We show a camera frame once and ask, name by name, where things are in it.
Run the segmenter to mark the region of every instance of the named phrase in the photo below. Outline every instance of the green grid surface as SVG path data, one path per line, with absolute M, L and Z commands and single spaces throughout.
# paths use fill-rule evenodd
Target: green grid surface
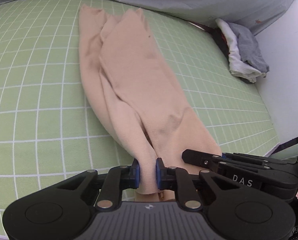
M 0 5 L 1 217 L 17 198 L 86 169 L 108 172 L 133 158 L 114 142 L 84 96 L 78 12 L 132 6 L 108 0 L 17 0 Z M 277 143 L 254 85 L 230 75 L 212 38 L 189 23 L 145 10 L 188 101 L 224 152 L 264 155 Z M 134 198 L 125 191 L 125 200 Z

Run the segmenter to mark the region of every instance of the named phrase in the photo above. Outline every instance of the white wall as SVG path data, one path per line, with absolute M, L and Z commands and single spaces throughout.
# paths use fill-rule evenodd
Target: white wall
M 298 0 L 256 38 L 270 66 L 256 85 L 284 143 L 298 136 Z

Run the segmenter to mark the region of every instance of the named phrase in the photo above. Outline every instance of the metal pin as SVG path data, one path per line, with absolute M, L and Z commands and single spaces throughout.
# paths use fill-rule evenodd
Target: metal pin
M 185 203 L 185 206 L 187 208 L 190 208 L 190 209 L 196 209 L 196 208 L 199 208 L 201 206 L 201 203 L 199 201 L 196 201 L 196 200 L 189 200 Z
M 97 206 L 100 208 L 110 208 L 113 205 L 113 203 L 110 200 L 100 200 L 97 203 Z

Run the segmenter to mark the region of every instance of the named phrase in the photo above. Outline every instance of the black strap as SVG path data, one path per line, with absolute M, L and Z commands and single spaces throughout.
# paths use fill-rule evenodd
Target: black strap
M 298 144 L 298 137 L 297 137 L 297 138 L 294 138 L 294 139 L 292 139 L 292 140 L 290 140 L 290 141 L 287 141 L 287 142 L 285 142 L 285 143 L 283 143 L 283 144 L 280 144 L 280 145 L 274 150 L 274 152 L 273 152 L 272 154 L 277 153 L 277 152 L 280 152 L 280 151 L 282 151 L 282 150 L 284 150 L 284 149 L 287 149 L 287 148 L 289 148 L 289 147 L 291 147 L 291 146 L 293 146 L 293 145 L 296 145 L 296 144 Z

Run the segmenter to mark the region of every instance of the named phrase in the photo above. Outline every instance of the beige garment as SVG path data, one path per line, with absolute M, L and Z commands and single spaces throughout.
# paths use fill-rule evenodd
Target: beige garment
M 83 5 L 79 14 L 79 60 L 88 101 L 105 129 L 140 164 L 141 194 L 158 192 L 155 163 L 186 164 L 186 149 L 221 155 L 190 107 L 144 18 L 142 9 L 122 17 Z

